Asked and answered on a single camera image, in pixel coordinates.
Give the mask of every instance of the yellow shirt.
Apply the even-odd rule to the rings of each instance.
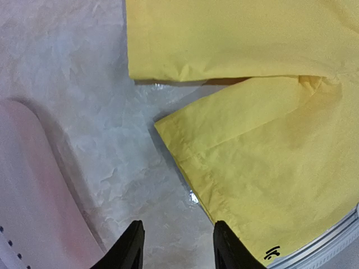
[[[359,201],[357,0],[127,0],[134,79],[252,77],[156,123],[213,222],[264,265]]]

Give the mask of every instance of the silver curved rim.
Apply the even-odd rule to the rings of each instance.
[[[291,255],[276,259],[270,269],[316,269],[359,237],[359,217],[354,208],[323,235]]]

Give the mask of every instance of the marble surface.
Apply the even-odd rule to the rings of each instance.
[[[123,0],[0,6],[0,98],[38,115],[102,248],[142,219],[144,268],[214,268],[213,226],[153,124],[220,86],[132,81]]]

